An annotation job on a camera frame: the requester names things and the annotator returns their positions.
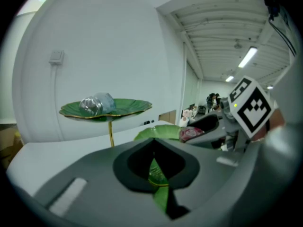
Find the white counter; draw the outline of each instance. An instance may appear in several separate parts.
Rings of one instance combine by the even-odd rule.
[[[146,128],[162,124],[171,123],[157,121],[114,133],[115,146],[134,140],[137,134]],[[109,147],[109,135],[62,142],[28,143],[10,163],[7,176],[13,184],[33,196],[49,179],[81,157]]]

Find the light switch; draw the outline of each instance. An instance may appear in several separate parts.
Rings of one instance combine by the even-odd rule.
[[[51,53],[51,58],[49,60],[49,63],[51,65],[62,65],[63,57],[64,57],[63,50],[53,50]]]

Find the plastic bottle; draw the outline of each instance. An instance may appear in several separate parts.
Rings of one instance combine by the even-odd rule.
[[[82,99],[79,108],[83,116],[92,117],[110,113],[116,109],[116,104],[109,93],[96,93]]]

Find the pink object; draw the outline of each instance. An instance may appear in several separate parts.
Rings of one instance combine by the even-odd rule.
[[[204,134],[204,131],[201,129],[196,127],[184,127],[179,133],[179,140],[184,143],[187,140],[195,138],[201,134]]]

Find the white wall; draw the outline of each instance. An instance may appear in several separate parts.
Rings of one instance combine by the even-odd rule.
[[[203,80],[200,87],[199,105],[206,104],[206,98],[211,93],[218,93],[220,97],[227,97],[236,84],[228,82],[205,81]]]
[[[35,13],[16,16],[0,50],[0,123],[16,123],[12,99],[12,77],[19,43]]]
[[[51,68],[52,49],[63,65]],[[158,120],[180,107],[182,43],[152,0],[47,0],[21,41],[13,78],[14,110],[25,142],[108,134],[107,123],[58,114],[96,92],[150,101],[153,108],[113,122],[113,131]]]
[[[0,48],[0,123],[16,123],[12,99],[12,77],[22,36],[46,0],[27,0],[14,17]]]
[[[171,94],[169,95],[169,104],[177,110],[176,123],[178,124],[178,115],[181,115],[184,93],[184,76],[186,73],[186,55],[185,44],[175,33],[168,20],[158,14],[162,36],[164,40],[165,52],[168,63],[168,73],[170,79]]]

